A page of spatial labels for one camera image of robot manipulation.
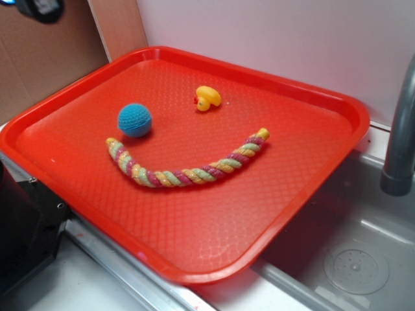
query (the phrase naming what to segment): dog toy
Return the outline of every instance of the dog toy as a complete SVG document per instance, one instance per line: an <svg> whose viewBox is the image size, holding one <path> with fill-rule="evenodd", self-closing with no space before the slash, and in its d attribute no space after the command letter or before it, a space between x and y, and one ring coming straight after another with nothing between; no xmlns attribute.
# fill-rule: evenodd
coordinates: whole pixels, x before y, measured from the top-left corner
<svg viewBox="0 0 415 311"><path fill-rule="evenodd" d="M118 128L130 137L147 134L152 126L150 111L141 104L129 104L118 114Z"/></svg>
<svg viewBox="0 0 415 311"><path fill-rule="evenodd" d="M263 143L269 138L268 130L261 128L256 134L251 135L245 143L234 150L224 159L205 165L202 168L176 170L170 172L150 171L138 164L130 155L130 152L122 143L114 138L108 138L106 144L111 158L121 171L131 177L138 185L150 188L159 187L184 187L194 184L213 182L232 173L236 168L241 168L251 157L260 151Z"/></svg>

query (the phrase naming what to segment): cardboard box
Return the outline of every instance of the cardboard box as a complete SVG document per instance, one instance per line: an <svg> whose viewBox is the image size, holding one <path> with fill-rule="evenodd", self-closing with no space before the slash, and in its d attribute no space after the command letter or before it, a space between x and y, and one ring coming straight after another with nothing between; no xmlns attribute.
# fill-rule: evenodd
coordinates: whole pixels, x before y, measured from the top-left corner
<svg viewBox="0 0 415 311"><path fill-rule="evenodd" d="M55 24L0 5L0 125L108 63L87 0L65 1Z"/></svg>

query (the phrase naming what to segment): tray rim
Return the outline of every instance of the tray rim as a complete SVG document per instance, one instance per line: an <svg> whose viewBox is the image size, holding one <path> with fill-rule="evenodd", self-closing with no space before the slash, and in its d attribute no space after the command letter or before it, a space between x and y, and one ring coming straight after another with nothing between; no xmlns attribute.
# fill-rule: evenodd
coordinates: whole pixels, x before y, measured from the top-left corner
<svg viewBox="0 0 415 311"><path fill-rule="evenodd" d="M230 80L232 80L232 77L237 77L238 83L245 83L254 87L259 87L261 84L261 87L259 87L260 89L275 92L289 98L297 99L296 95L298 96L298 94L306 92L308 94L307 98L309 102L305 100L301 101L308 104L315 105L314 103L311 103L315 98L327 99L327 102L323 101L319 105L315 106L341 114L351 123L353 131L348 141L337 150L337 153L325 163L324 167L308 182L308 184L318 185L318 187L321 186L321 184L323 184L323 182L329 177L330 173L340 165L344 158L347 157L347 155L353 150L354 146L368 131L370 123L369 114L363 104L355 98L321 87L305 84L303 82L271 75L261 71L256 71L254 69L248 69L239 65L222 62L220 60L207 58L205 56L181 51L171 47L147 47L132 51L114 62L106 64L105 66L63 88L14 117L0 132L0 150L15 161L21 168L26 170L29 174L36 176L60 196L63 196L64 198L74 197L68 200L68 203L75 206L76 204L81 203L82 200L80 198L76 198L77 196L74 196L68 189L65 189L65 187L57 183L53 176L50 176L44 171L36 170L36 165L31 163L29 159L14 148L13 143L16 141L18 135L20 135L25 128L28 128L30 125L38 122L44 116L56 111L60 107L71 102L73 99L79 97L80 90L83 93L86 93L91 89L91 87L96 87L102 83L102 81L111 78L114 73L120 73L138 62L146 60L165 60L168 62L178 63L178 60L183 61L189 58L191 58L192 61L196 63L196 66L198 66L201 70L203 69L202 71L204 73L218 75L221 71L227 72L230 73L227 76ZM206 64L209 64L208 70L204 67ZM186 66L185 63L180 63L180 65L197 70L194 66ZM244 81L239 81L241 76L244 77ZM283 86L284 89L275 89L275 85L273 85L275 83L279 86ZM334 107L334 109L333 101L339 103L339 105ZM355 117L353 122L350 120L351 115ZM304 193L301 191L301 193L299 193L288 206L300 204L300 207L296 209L296 212L298 212L301 209L301 203L306 201L307 198L309 198L314 191L317 190L317 188L313 191L307 189ZM296 214L295 212L291 215L292 209L285 208L280 215L288 213L287 210L290 210L290 215L288 216L289 219L291 219ZM94 208L92 206L88 206L86 209L83 208L82 212L82 216L85 217L87 221L91 222L107 235L105 228L102 228L100 225L103 222L108 221L107 217L94 212ZM118 229L117 226L117 224L113 224L112 227L116 230L115 234L113 230L111 238L117 241L117 243L126 248L138 259L141 259L158 273L172 281L182 284L199 284L224 279L249 266L259 255L259 250L265 248L271 242L272 238L278 234L278 230L276 230L276 228L280 227L280 224L277 224L274 220L265 229L264 233L237 260L235 260L235 262L232 262L219 270L209 272L201 271L200 273L188 273L178 267L172 268L172 265L168 260L161 258L161 255L142 242L139 243L139 247L131 247L131 245L137 244L137 240L123 232L121 228ZM149 260L148 257L147 259L141 258L137 255L140 254L140 252L153 254L154 256L152 256L151 260Z"/></svg>

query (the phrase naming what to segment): yellow rubber duck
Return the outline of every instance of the yellow rubber duck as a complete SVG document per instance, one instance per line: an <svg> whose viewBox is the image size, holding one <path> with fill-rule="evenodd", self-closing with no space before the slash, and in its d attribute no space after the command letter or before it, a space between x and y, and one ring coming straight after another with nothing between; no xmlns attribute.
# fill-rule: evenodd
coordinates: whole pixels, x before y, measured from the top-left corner
<svg viewBox="0 0 415 311"><path fill-rule="evenodd" d="M210 105L220 105L222 98L217 90L209 86L200 86L196 90L195 104L200 111L206 111Z"/></svg>

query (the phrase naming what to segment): crocheted ball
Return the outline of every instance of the crocheted ball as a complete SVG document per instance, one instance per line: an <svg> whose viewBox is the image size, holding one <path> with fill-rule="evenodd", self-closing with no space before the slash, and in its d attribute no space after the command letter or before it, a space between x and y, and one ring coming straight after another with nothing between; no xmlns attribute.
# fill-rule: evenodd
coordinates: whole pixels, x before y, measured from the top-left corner
<svg viewBox="0 0 415 311"><path fill-rule="evenodd" d="M150 111L141 104L129 104L118 115L118 128L130 137L147 134L152 126Z"/></svg>

